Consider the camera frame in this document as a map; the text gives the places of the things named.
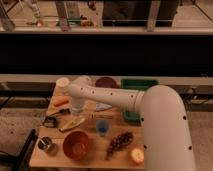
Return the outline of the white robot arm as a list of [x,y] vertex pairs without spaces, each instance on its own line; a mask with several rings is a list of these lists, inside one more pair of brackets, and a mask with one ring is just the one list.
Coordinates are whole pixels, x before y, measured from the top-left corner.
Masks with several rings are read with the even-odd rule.
[[146,171],[196,171],[186,110],[174,89],[156,85],[139,91],[93,87],[90,83],[88,76],[69,81],[68,94],[141,116]]

